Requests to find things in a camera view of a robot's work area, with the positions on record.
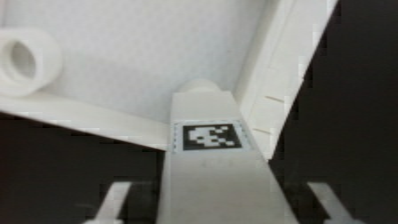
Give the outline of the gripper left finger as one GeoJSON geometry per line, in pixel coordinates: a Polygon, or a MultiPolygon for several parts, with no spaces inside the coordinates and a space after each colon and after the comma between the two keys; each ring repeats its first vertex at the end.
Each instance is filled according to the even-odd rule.
{"type": "Polygon", "coordinates": [[[129,197],[130,188],[130,182],[113,183],[97,216],[82,224],[125,224],[125,221],[120,219],[120,213],[129,197]]]}

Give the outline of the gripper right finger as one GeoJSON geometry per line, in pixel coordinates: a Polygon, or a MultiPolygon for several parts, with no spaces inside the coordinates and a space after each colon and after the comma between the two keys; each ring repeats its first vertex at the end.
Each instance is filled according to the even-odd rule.
{"type": "Polygon", "coordinates": [[[310,182],[308,186],[329,214],[324,224],[367,224],[354,218],[329,184],[326,182],[310,182]]]}

